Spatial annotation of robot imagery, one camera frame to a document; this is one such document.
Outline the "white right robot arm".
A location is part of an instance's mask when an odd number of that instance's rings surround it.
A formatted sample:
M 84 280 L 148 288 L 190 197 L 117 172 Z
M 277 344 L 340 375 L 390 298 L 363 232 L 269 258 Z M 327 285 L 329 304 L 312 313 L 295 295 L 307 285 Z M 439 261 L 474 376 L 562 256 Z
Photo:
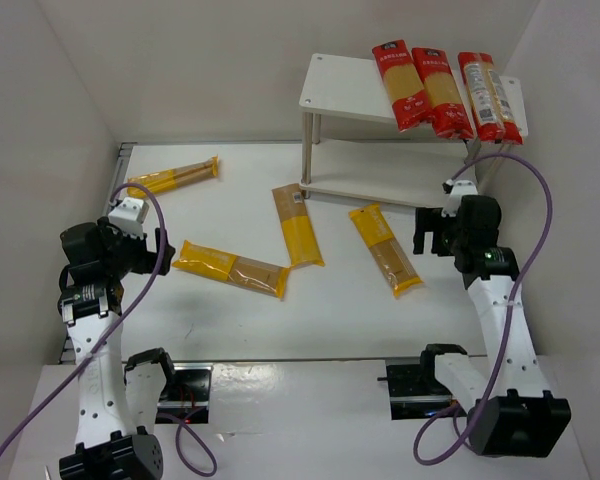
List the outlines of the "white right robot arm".
M 429 344 L 421 361 L 455 398 L 444 414 L 462 410 L 465 429 L 437 457 L 439 464 L 463 445 L 479 456 L 546 458 L 571 420 L 564 398 L 556 397 L 538 364 L 521 299 L 524 269 L 514 252 L 498 244 L 501 209 L 489 196 L 451 194 L 441 208 L 416 212 L 414 251 L 422 253 L 432 233 L 432 253 L 451 256 L 479 318 L 491 372 L 483 376 L 464 349 Z

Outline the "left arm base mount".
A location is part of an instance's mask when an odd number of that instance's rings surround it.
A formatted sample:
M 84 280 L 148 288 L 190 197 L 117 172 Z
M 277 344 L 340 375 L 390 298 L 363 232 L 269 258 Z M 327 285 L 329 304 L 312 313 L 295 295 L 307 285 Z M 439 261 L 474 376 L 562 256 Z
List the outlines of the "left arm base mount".
M 181 362 L 164 387 L 158 413 L 184 419 L 188 424 L 207 424 L 213 367 L 206 363 Z

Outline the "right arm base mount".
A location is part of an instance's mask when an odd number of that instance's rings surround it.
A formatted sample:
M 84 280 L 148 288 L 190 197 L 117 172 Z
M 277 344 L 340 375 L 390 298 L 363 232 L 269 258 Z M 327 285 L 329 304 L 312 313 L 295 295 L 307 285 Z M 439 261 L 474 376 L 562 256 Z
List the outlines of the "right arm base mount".
M 377 381 L 386 387 L 392 420 L 428 419 L 450 407 L 455 398 L 425 373 L 417 359 L 385 361 Z

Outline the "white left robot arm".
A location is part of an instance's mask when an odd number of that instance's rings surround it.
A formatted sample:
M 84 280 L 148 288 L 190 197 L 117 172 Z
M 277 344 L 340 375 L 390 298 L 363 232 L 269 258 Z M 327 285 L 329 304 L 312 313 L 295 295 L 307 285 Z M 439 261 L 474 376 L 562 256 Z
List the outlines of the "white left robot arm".
M 58 310 L 76 355 L 79 419 L 72 454 L 59 461 L 63 479 L 159 479 L 162 450 L 147 423 L 133 414 L 121 359 L 123 278 L 167 273 L 174 249 L 146 245 L 141 214 L 110 212 L 65 230 L 68 263 L 59 277 Z

